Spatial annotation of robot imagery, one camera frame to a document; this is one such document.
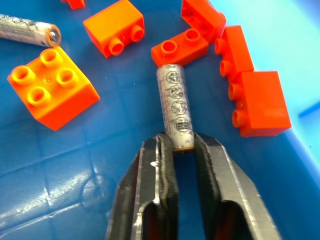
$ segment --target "blue plastic bin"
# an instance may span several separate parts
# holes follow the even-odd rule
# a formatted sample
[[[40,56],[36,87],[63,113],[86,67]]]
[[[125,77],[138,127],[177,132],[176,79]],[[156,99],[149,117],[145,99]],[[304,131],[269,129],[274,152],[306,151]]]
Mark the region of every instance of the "blue plastic bin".
[[[72,11],[60,0],[2,0],[0,13],[56,24],[62,48],[101,100],[54,132],[37,122],[7,76],[43,48],[0,39],[0,239],[103,240],[116,185],[143,140],[164,130],[151,47],[189,26],[181,0],[131,0],[145,38],[104,58],[83,20],[115,0],[85,0]],[[292,129],[242,138],[235,106],[220,77],[220,57],[185,67],[196,132],[217,138],[255,182],[284,240],[320,239],[320,4],[304,0],[212,0],[228,25],[242,25],[256,70],[278,70]],[[204,239],[192,160],[176,163],[179,239]]]

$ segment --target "plastic brick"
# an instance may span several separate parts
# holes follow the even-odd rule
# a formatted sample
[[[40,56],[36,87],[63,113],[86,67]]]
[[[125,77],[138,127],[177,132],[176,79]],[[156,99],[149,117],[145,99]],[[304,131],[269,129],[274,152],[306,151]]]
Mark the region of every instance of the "plastic brick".
[[[209,44],[222,36],[227,22],[225,16],[207,0],[183,0],[181,17],[197,29]]]
[[[55,131],[100,99],[59,46],[44,50],[27,65],[17,66],[8,80],[32,116]]]
[[[82,9],[86,6],[85,0],[61,0],[61,1],[64,3],[68,2],[72,10]]]
[[[151,49],[152,59],[158,67],[166,64],[186,65],[208,52],[209,44],[196,29],[166,40]]]
[[[229,85],[232,123],[243,137],[276,136],[291,127],[278,72],[242,72]]]
[[[220,74],[227,77],[229,83],[238,73],[254,70],[241,26],[227,26],[222,38],[215,41],[214,49],[216,54],[222,55]]]
[[[145,35],[143,15],[128,0],[120,0],[84,22],[94,45],[106,57],[122,53],[125,46]]]

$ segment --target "metal tool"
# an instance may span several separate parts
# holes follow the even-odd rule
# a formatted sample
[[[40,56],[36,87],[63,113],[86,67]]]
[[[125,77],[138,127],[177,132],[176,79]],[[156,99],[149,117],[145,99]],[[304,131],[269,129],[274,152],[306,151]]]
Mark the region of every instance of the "metal tool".
[[[207,240],[280,240],[250,178],[214,138],[194,135],[197,183]],[[178,185],[165,134],[145,141],[118,185],[107,240],[175,240]]]

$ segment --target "battery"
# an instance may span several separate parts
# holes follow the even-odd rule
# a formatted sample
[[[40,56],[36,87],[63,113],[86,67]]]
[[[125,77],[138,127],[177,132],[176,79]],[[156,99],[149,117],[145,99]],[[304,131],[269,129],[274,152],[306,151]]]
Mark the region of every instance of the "battery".
[[[193,150],[194,132],[184,69],[180,65],[168,64],[158,68],[156,76],[165,133],[172,141],[173,151]]]
[[[53,48],[61,43],[56,25],[0,14],[0,38]]]

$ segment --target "orange toy brick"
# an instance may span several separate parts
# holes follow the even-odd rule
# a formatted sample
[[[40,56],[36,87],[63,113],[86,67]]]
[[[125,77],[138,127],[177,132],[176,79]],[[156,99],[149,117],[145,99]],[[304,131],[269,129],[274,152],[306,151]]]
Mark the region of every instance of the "orange toy brick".
[[[227,26],[222,38],[215,41],[214,50],[222,55],[220,74],[227,77],[229,83],[238,73],[254,70],[241,26]]]
[[[232,123],[243,137],[276,136],[291,128],[278,72],[242,72],[229,85]]]
[[[225,16],[207,0],[183,0],[181,17],[197,29],[209,44],[222,36],[227,22]]]
[[[85,5],[85,0],[61,0],[63,3],[68,2],[72,10],[82,9]]]
[[[187,31],[154,46],[152,59],[158,67],[166,64],[186,65],[208,52],[209,44],[196,29]]]
[[[128,0],[120,0],[84,22],[94,45],[106,57],[119,55],[125,46],[145,35],[143,15]]]
[[[48,48],[8,80],[32,116],[58,130],[100,97],[88,78],[61,47]]]

